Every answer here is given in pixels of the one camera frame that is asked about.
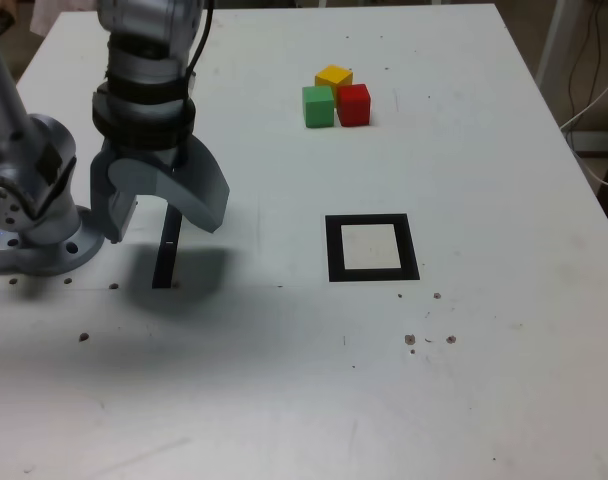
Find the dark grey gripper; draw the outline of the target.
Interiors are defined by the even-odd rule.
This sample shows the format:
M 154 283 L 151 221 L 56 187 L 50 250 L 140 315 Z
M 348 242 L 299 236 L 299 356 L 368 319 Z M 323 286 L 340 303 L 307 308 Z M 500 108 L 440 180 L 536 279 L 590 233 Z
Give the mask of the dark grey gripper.
M 194 136 L 162 150 L 106 139 L 90 167 L 92 216 L 112 243 L 124 239 L 135 196 L 162 198 L 190 223 L 213 233 L 223 223 L 229 193 L 215 157 Z

